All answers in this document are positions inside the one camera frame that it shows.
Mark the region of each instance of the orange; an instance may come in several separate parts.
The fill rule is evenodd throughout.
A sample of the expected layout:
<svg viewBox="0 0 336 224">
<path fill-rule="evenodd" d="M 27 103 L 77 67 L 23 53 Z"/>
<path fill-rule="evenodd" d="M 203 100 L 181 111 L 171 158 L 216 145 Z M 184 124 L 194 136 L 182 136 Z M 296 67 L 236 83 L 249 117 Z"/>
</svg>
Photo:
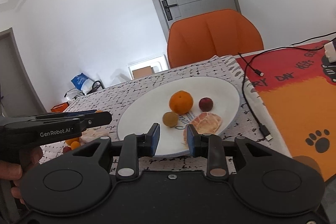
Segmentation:
<svg viewBox="0 0 336 224">
<path fill-rule="evenodd" d="M 69 140 L 66 140 L 65 143 L 67 145 L 71 145 L 73 142 L 79 142 L 79 137 L 78 138 L 73 138 L 73 139 L 69 139 Z"/>
<path fill-rule="evenodd" d="M 194 100 L 192 96 L 184 90 L 174 93 L 169 100 L 170 109 L 180 115 L 188 113 L 193 104 Z"/>
<path fill-rule="evenodd" d="M 80 147 L 80 146 L 81 146 L 81 144 L 79 142 L 73 142 L 71 144 L 71 150 L 74 150 L 74 149 L 76 149 L 77 147 Z"/>
</svg>

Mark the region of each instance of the black cable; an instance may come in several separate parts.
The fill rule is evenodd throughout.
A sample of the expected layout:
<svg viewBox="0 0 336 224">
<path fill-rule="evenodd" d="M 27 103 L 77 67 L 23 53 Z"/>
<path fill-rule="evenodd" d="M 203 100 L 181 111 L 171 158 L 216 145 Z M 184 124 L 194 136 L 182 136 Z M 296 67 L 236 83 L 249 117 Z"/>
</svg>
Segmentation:
<svg viewBox="0 0 336 224">
<path fill-rule="evenodd" d="M 322 47 L 320 47 L 320 48 L 316 48 L 316 49 L 301 48 L 301 47 L 289 47 L 289 46 L 287 46 L 287 47 L 273 48 L 273 49 L 266 50 L 266 51 L 263 51 L 263 52 L 260 52 L 260 53 L 256 54 L 255 56 L 253 56 L 253 57 L 251 58 L 250 62 L 247 62 L 247 61 L 245 60 L 245 58 L 242 56 L 242 54 L 241 54 L 241 53 L 238 53 L 239 56 L 240 56 L 240 57 L 244 60 L 244 62 L 246 63 L 246 67 L 245 67 L 245 70 L 244 70 L 243 84 L 242 84 L 242 87 L 241 87 L 241 93 L 243 94 L 243 97 L 244 97 L 244 99 L 245 99 L 245 102 L 246 102 L 246 104 L 247 104 L 247 107 L 249 108 L 249 110 L 250 110 L 250 112 L 251 112 L 253 118 L 254 118 L 254 119 L 256 120 L 256 122 L 258 123 L 260 132 L 262 133 L 262 135 L 263 135 L 263 136 L 266 138 L 266 140 L 268 140 L 268 141 L 270 141 L 273 137 L 271 136 L 271 134 L 270 134 L 268 128 L 267 128 L 265 125 L 263 125 L 263 124 L 259 121 L 259 119 L 257 118 L 257 116 L 255 115 L 254 111 L 252 110 L 251 105 L 250 105 L 250 103 L 248 102 L 248 100 L 247 100 L 247 98 L 246 98 L 246 95 L 245 95 L 244 85 L 245 85 L 245 80 L 246 80 L 246 72 L 247 72 L 247 68 L 250 67 L 250 68 L 251 68 L 257 75 L 259 75 L 259 76 L 263 76 L 264 74 L 263 74 L 260 70 L 254 69 L 254 68 L 252 67 L 251 64 L 252 64 L 253 60 L 256 59 L 258 56 L 260 56 L 261 54 L 265 54 L 265 53 L 267 53 L 267 52 L 272 52 L 272 51 L 276 51 L 276 50 L 281 50 L 281 49 L 283 49 L 283 48 L 292 48 L 292 49 L 303 50 L 303 51 L 319 51 L 319 50 L 322 50 L 322 49 L 324 48 L 324 46 L 322 46 Z"/>
<path fill-rule="evenodd" d="M 332 34 L 336 34 L 336 32 L 331 32 L 331 33 L 328 33 L 328 34 L 326 34 L 326 35 L 322 35 L 322 36 L 320 36 L 320 37 L 309 38 L 309 39 L 307 39 L 307 40 L 305 40 L 305 41 L 302 41 L 302 42 L 299 42 L 299 43 L 291 44 L 290 46 L 294 46 L 294 45 L 302 44 L 302 43 L 305 43 L 305 42 L 307 42 L 307 41 L 309 41 L 309 40 L 313 40 L 313 39 L 317 39 L 317 38 L 328 37 L 328 36 L 330 36 L 330 35 L 332 35 Z"/>
<path fill-rule="evenodd" d="M 258 74 L 259 76 L 264 76 L 264 74 L 260 70 L 252 68 L 252 66 L 250 65 L 250 63 L 247 62 L 246 59 L 241 54 L 239 54 L 239 56 L 244 60 L 244 62 L 246 63 L 246 65 L 249 66 L 256 74 Z"/>
</svg>

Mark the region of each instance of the chair backrest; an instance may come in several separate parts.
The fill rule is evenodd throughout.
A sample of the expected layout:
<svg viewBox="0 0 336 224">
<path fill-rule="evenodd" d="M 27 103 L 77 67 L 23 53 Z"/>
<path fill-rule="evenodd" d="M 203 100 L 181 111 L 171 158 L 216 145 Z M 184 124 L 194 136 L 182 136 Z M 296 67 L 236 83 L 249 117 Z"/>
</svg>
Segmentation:
<svg viewBox="0 0 336 224">
<path fill-rule="evenodd" d="M 170 29 L 167 53 L 170 67 L 176 68 L 214 55 L 263 49 L 263 40 L 254 25 L 240 13 L 227 9 L 176 21 Z"/>
</svg>

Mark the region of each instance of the screw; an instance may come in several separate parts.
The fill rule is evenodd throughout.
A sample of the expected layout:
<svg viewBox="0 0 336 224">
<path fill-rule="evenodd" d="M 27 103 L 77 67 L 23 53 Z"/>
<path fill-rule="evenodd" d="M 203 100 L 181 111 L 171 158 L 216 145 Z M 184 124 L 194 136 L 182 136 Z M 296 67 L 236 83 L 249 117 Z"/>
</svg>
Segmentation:
<svg viewBox="0 0 336 224">
<path fill-rule="evenodd" d="M 134 174 L 134 170 L 131 168 L 121 168 L 118 170 L 118 174 L 122 177 L 129 177 Z"/>
<path fill-rule="evenodd" d="M 224 177 L 226 175 L 226 171 L 222 168 L 214 168 L 210 170 L 210 175 L 214 177 Z"/>
<path fill-rule="evenodd" d="M 170 175 L 168 175 L 168 178 L 169 179 L 177 179 L 177 175 L 170 174 Z"/>
</svg>

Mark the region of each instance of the red placemat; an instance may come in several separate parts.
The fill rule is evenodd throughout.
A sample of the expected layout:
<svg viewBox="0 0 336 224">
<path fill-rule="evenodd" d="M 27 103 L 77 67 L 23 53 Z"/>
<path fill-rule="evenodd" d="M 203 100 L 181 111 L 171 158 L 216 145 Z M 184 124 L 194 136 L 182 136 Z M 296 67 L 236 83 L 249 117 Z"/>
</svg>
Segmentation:
<svg viewBox="0 0 336 224">
<path fill-rule="evenodd" d="M 319 48 L 327 42 L 300 47 Z M 237 61 L 245 68 L 241 58 Z M 336 174 L 336 63 L 329 63 L 324 50 L 287 48 L 257 57 L 252 66 L 264 76 L 250 68 L 247 76 L 293 158 L 330 179 Z"/>
</svg>

